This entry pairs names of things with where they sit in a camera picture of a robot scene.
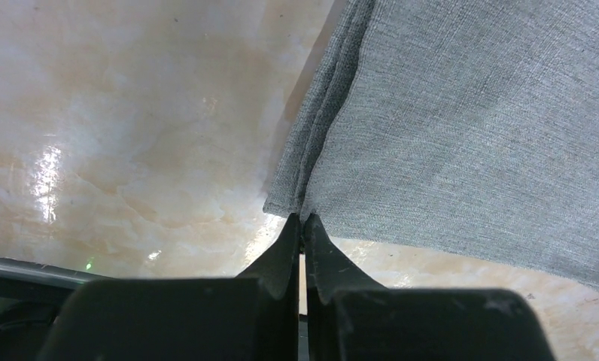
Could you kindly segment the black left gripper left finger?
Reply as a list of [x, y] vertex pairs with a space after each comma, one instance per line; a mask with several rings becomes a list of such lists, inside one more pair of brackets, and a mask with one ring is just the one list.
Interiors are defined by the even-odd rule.
[[105, 279], [63, 305], [40, 360], [295, 360], [301, 222], [232, 278]]

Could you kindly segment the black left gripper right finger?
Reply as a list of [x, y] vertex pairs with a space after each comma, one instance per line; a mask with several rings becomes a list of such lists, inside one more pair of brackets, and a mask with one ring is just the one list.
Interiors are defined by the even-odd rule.
[[312, 360], [552, 360], [536, 314], [505, 289], [381, 285], [329, 238], [304, 228]]

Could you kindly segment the grey cloth napkin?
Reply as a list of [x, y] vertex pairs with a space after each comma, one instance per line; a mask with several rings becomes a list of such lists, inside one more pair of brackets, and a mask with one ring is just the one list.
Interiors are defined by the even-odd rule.
[[263, 210], [599, 290], [599, 1], [348, 1]]

